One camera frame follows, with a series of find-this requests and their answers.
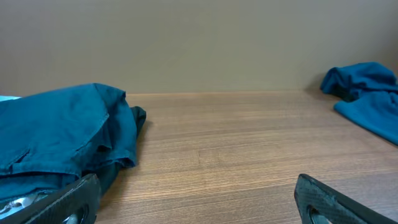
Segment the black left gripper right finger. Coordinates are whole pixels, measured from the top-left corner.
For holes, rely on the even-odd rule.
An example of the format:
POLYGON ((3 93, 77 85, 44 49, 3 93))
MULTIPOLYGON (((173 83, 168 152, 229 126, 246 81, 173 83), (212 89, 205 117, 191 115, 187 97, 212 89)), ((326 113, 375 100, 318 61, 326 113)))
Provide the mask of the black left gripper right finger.
POLYGON ((307 174, 298 176, 294 199, 302 224, 397 224, 307 174))

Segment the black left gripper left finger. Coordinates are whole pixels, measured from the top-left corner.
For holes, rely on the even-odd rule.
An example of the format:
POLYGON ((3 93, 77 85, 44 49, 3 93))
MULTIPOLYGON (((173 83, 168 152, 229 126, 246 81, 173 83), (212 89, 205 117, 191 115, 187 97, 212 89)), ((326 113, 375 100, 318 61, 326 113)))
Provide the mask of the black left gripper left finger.
POLYGON ((94 224, 100 206, 101 186, 94 174, 56 191, 1 220, 2 224, 59 224, 76 217, 77 223, 94 224))

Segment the blue t-shirt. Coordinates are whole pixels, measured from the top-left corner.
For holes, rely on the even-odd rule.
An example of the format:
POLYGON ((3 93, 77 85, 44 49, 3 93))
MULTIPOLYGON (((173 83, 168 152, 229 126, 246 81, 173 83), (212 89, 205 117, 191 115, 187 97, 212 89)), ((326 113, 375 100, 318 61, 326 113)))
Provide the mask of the blue t-shirt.
POLYGON ((368 131, 397 144, 397 78, 377 62, 333 67, 320 89, 341 100, 333 108, 368 131))

